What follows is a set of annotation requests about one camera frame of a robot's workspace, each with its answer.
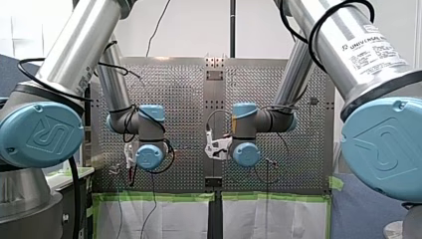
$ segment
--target robotic arm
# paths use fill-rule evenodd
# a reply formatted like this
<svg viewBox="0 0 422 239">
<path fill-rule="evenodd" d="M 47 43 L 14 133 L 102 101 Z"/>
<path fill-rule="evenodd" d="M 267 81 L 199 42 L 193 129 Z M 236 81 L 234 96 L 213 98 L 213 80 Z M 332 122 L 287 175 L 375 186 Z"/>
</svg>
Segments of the robotic arm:
<svg viewBox="0 0 422 239">
<path fill-rule="evenodd" d="M 79 149 L 84 137 L 81 101 L 91 101 L 83 98 L 84 92 L 99 60 L 103 66 L 118 65 L 116 48 L 107 43 L 117 21 L 127 17 L 134 2 L 81 1 L 36 76 L 20 66 L 33 81 L 18 84 L 7 102 L 0 102 L 3 237 L 62 237 L 62 196 L 50 191 L 41 168 L 64 162 Z M 99 74 L 109 108 L 107 125 L 117 133 L 138 134 L 136 163 L 153 170 L 171 148 L 164 142 L 164 108 L 132 107 L 121 73 L 99 67 Z M 46 223 L 22 230 L 40 220 Z M 74 238 L 79 233 L 79 226 L 75 228 Z"/>
<path fill-rule="evenodd" d="M 165 157 L 164 108 L 130 103 L 117 48 L 108 44 L 120 18 L 134 1 L 82 1 L 32 82 L 19 84 L 0 113 L 0 155 L 18 167 L 49 167 L 67 160 L 79 148 L 84 129 L 79 101 L 99 60 L 100 79 L 109 108 L 108 127 L 139 134 L 137 164 L 156 168 Z"/>
<path fill-rule="evenodd" d="M 420 82 L 422 72 L 400 57 L 351 4 L 356 2 L 373 10 L 366 1 L 276 1 L 281 12 L 298 22 L 305 42 L 297 40 L 272 108 L 233 106 L 233 137 L 227 150 L 240 165 L 254 166 L 260 159 L 257 132 L 295 128 L 292 106 L 307 85 L 314 59 L 344 98 L 341 146 L 351 170 L 380 193 L 420 203 L 422 184 L 415 181 L 422 180 L 422 102 L 385 95 Z"/>
</svg>

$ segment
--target light blue joint cap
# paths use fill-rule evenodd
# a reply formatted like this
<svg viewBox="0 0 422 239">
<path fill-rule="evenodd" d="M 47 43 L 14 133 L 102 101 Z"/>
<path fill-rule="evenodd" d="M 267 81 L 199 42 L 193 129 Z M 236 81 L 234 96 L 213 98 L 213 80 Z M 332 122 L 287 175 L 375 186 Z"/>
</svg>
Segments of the light blue joint cap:
<svg viewBox="0 0 422 239">
<path fill-rule="evenodd" d="M 161 149 L 152 144 L 140 147 L 136 152 L 137 165 L 145 170 L 157 168 L 164 159 Z"/>
<path fill-rule="evenodd" d="M 253 143 L 244 142 L 235 148 L 233 158 L 243 167 L 253 167 L 259 162 L 261 153 Z"/>
<path fill-rule="evenodd" d="M 297 126 L 298 126 L 298 118 L 296 117 L 296 113 L 294 113 L 292 123 L 290 127 L 286 130 L 286 132 L 295 130 Z"/>
<path fill-rule="evenodd" d="M 358 108 L 342 129 L 350 169 L 389 197 L 422 202 L 422 101 L 384 98 Z"/>
<path fill-rule="evenodd" d="M 236 103 L 233 105 L 233 117 L 241 119 L 248 117 L 258 111 L 255 103 Z"/>
<path fill-rule="evenodd" d="M 112 128 L 112 126 L 111 126 L 111 116 L 110 116 L 110 115 L 106 116 L 106 119 L 105 119 L 105 125 L 106 125 L 106 127 L 108 127 L 108 129 L 109 129 L 110 131 L 112 131 L 112 132 L 116 132 L 116 131 L 114 130 L 114 128 Z"/>
<path fill-rule="evenodd" d="M 164 107 L 160 105 L 142 105 L 139 107 L 141 110 L 149 114 L 151 117 L 153 117 L 157 121 L 164 121 L 165 120 L 165 113 L 164 113 Z M 143 113 L 139 112 L 139 115 L 149 119 L 150 118 Z"/>
<path fill-rule="evenodd" d="M 69 159 L 81 146 L 84 126 L 71 108 L 59 103 L 29 104 L 0 122 L 0 154 L 18 167 L 50 167 Z"/>
</svg>

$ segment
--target perforated metal panel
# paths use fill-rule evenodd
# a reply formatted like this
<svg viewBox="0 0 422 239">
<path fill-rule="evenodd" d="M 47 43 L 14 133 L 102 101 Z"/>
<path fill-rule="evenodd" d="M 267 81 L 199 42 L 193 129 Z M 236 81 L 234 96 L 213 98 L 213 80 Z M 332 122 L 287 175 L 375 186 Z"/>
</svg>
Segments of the perforated metal panel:
<svg viewBox="0 0 422 239">
<path fill-rule="evenodd" d="M 206 158 L 203 151 L 204 121 L 211 112 L 211 107 L 217 107 L 216 103 L 212 105 L 209 102 L 210 99 L 224 102 L 228 111 L 238 102 L 269 105 L 273 101 L 287 61 L 229 59 L 224 62 L 224 68 L 220 67 L 218 70 L 224 72 L 225 84 L 214 81 L 215 85 L 206 80 L 205 73 L 209 70 L 206 65 L 209 62 L 205 62 L 205 59 L 126 58 L 122 62 L 142 78 L 139 81 L 133 76 L 126 77 L 132 101 L 136 104 L 164 105 L 166 136 L 177 150 L 176 162 L 172 168 L 155 177 L 157 191 L 204 191 L 204 178 L 210 176 L 209 173 L 222 176 L 223 189 L 227 191 L 266 190 L 266 183 L 257 177 L 258 174 L 262 180 L 267 180 L 267 164 L 264 160 L 256 169 L 242 168 L 233 160 L 224 162 L 223 165 L 210 163 L 211 160 Z M 93 84 L 93 94 L 93 98 L 99 99 L 98 103 L 93 104 L 93 135 L 99 136 L 97 142 L 93 139 L 93 156 L 98 169 L 94 189 L 126 189 L 127 171 L 124 168 L 122 135 L 106 128 L 106 101 L 101 89 L 96 90 L 96 84 Z M 311 106 L 310 98 L 318 99 L 318 104 Z M 313 74 L 308 91 L 298 106 L 298 127 L 293 132 L 282 133 L 290 153 L 287 153 L 276 134 L 258 135 L 258 147 L 264 157 L 277 163 L 277 168 L 273 165 L 268 168 L 268 181 L 276 181 L 270 186 L 270 190 L 324 194 L 328 190 L 332 161 L 333 86 L 322 72 L 316 71 Z M 215 120 L 225 121 L 227 125 L 224 128 L 214 123 L 215 132 L 228 130 L 229 117 L 216 115 Z M 118 164 L 120 173 L 113 175 L 110 172 L 115 172 Z M 138 170 L 133 189 L 151 190 L 150 176 Z"/>
<path fill-rule="evenodd" d="M 270 105 L 284 73 L 284 64 L 269 60 L 226 62 L 226 109 L 233 104 L 255 102 Z M 266 160 L 246 169 L 233 160 L 223 165 L 223 185 L 228 191 L 266 190 L 323 194 L 328 190 L 332 156 L 333 87 L 326 75 L 315 70 L 307 92 L 297 106 L 298 127 L 288 133 L 259 133 L 257 146 Z M 311 105 L 311 98 L 317 99 Z"/>
<path fill-rule="evenodd" d="M 183 59 L 177 62 L 157 59 L 126 59 L 124 66 L 139 74 L 141 81 L 128 75 L 126 84 L 133 104 L 159 104 L 165 109 L 165 136 L 176 149 L 176 160 L 165 173 L 154 177 L 155 190 L 163 192 L 203 191 L 203 59 Z M 105 122 L 108 112 L 106 101 L 100 92 L 100 121 Z M 122 135 L 111 132 L 102 123 L 100 146 L 103 152 L 103 168 L 96 174 L 96 191 L 115 191 L 127 188 L 127 170 L 123 154 Z M 157 168 L 165 167 L 171 156 Z M 109 171 L 117 164 L 120 176 Z M 151 190 L 149 173 L 138 170 L 134 190 Z"/>
</svg>

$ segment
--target logo on robot arm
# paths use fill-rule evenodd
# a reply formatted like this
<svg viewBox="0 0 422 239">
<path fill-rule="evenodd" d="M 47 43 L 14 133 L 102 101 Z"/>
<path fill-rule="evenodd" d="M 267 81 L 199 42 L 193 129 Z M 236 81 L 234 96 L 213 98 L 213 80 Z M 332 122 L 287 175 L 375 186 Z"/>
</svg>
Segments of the logo on robot arm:
<svg viewBox="0 0 422 239">
<path fill-rule="evenodd" d="M 353 144 L 379 180 L 418 169 L 419 146 L 396 119 L 388 119 L 353 139 Z"/>
<path fill-rule="evenodd" d="M 45 116 L 38 121 L 27 140 L 27 146 L 44 152 L 62 154 L 73 132 L 72 125 Z"/>
</svg>

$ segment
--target green tape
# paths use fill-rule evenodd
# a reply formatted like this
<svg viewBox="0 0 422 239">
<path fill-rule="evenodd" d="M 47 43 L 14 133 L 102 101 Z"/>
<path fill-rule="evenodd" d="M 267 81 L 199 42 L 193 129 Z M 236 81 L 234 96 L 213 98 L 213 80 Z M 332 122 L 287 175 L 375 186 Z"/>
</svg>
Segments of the green tape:
<svg viewBox="0 0 422 239">
<path fill-rule="evenodd" d="M 87 208 L 87 218 L 91 217 L 94 214 L 94 209 L 92 207 Z"/>
<path fill-rule="evenodd" d="M 331 238 L 331 206 L 332 196 L 327 196 L 328 201 L 326 202 L 326 221 L 325 221 L 325 238 Z"/>
<path fill-rule="evenodd" d="M 98 221 L 99 221 L 99 211 L 100 211 L 100 201 L 95 200 L 94 196 L 93 196 L 93 212 L 94 212 L 94 218 L 93 218 L 93 238 L 97 239 L 97 226 L 98 226 Z"/>
<path fill-rule="evenodd" d="M 343 187 L 344 187 L 344 182 L 341 179 L 334 176 L 331 176 L 329 178 L 329 188 L 335 189 L 337 191 L 342 191 Z"/>
<path fill-rule="evenodd" d="M 152 192 L 123 191 L 117 193 L 95 193 L 94 201 L 153 201 Z M 209 202 L 214 200 L 213 193 L 155 193 L 155 200 L 159 202 Z"/>
<path fill-rule="evenodd" d="M 258 199 L 272 199 L 279 201 L 300 201 L 300 202 L 327 202 L 325 196 L 306 196 L 289 193 L 266 193 L 266 192 L 223 192 L 224 201 L 242 201 L 242 200 L 258 200 Z"/>
</svg>

